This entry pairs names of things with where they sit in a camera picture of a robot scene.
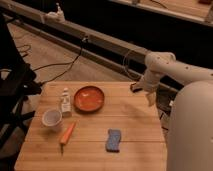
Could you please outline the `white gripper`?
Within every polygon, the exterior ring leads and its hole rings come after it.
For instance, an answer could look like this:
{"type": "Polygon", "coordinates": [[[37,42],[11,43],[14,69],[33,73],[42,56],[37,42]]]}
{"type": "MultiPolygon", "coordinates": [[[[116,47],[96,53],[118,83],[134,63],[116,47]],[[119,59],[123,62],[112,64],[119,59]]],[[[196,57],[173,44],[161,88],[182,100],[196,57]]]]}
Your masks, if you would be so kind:
{"type": "Polygon", "coordinates": [[[162,78],[163,78],[162,74],[146,69],[144,75],[141,77],[139,81],[139,84],[138,83],[131,84],[130,90],[132,92],[138,92],[143,89],[144,91],[152,92],[147,93],[146,98],[148,101],[148,105],[153,106],[156,103],[155,91],[157,90],[157,87],[162,78]]]}

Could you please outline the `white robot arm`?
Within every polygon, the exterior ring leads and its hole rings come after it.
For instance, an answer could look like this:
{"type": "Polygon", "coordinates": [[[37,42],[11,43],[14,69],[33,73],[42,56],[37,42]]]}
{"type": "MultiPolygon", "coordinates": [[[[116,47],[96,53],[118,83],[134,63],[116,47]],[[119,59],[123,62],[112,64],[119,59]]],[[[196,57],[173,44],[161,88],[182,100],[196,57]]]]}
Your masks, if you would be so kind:
{"type": "Polygon", "coordinates": [[[183,85],[171,108],[166,171],[213,171],[213,69],[179,62],[171,52],[148,52],[145,65],[132,91],[155,92],[164,76],[183,85]]]}

